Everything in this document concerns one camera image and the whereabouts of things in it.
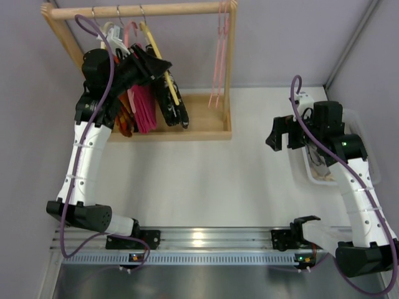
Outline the yellow hanger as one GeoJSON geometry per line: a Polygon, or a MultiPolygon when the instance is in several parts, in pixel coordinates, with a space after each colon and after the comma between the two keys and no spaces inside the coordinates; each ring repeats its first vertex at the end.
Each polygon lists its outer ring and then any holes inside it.
{"type": "MultiPolygon", "coordinates": [[[[152,35],[148,25],[147,25],[147,19],[146,19],[145,11],[144,11],[144,9],[143,9],[141,4],[139,4],[139,8],[141,10],[141,13],[142,13],[142,16],[143,16],[143,19],[144,19],[144,21],[140,23],[140,30],[143,32],[147,42],[152,46],[156,58],[162,59],[161,53],[160,53],[160,51],[158,49],[158,46],[157,46],[157,44],[156,44],[156,42],[155,42],[155,40],[153,38],[153,35],[152,35]]],[[[169,91],[171,93],[172,99],[173,99],[174,103],[178,106],[180,103],[179,103],[175,88],[173,86],[173,83],[171,81],[171,77],[170,77],[169,72],[166,71],[164,73],[164,76],[165,76],[165,80],[166,80],[166,83],[168,85],[169,91]]]]}

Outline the black white patterned trousers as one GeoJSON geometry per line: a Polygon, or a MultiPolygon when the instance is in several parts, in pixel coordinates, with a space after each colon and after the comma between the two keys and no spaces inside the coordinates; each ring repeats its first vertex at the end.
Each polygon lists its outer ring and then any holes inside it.
{"type": "Polygon", "coordinates": [[[168,126],[181,125],[183,129],[187,129],[190,123],[188,112],[186,110],[185,104],[183,103],[180,90],[170,71],[168,71],[168,75],[170,76],[179,105],[175,103],[164,75],[152,81],[150,84],[152,93],[158,102],[166,124],[168,126]]]}

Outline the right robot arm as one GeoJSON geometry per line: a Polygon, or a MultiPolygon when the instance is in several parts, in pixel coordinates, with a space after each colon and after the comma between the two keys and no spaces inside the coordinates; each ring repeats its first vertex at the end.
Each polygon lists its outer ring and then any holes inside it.
{"type": "Polygon", "coordinates": [[[290,228],[299,245],[315,244],[331,254],[346,277],[398,267],[398,238],[387,224],[370,179],[368,154],[358,134],[347,133],[338,102],[315,102],[294,115],[275,117],[266,144],[274,151],[314,148],[338,185],[352,233],[322,223],[317,216],[294,219],[290,228]]]}

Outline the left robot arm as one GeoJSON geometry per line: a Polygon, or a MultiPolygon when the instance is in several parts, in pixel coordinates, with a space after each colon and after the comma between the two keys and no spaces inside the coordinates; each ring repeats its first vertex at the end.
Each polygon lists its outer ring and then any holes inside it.
{"type": "Polygon", "coordinates": [[[134,85],[159,79],[171,62],[146,53],[134,44],[126,54],[94,49],[83,56],[84,92],[75,106],[74,142],[64,183],[46,211],[66,226],[117,237],[135,237],[138,221],[97,204],[96,179],[102,153],[115,126],[120,96],[134,85]]]}

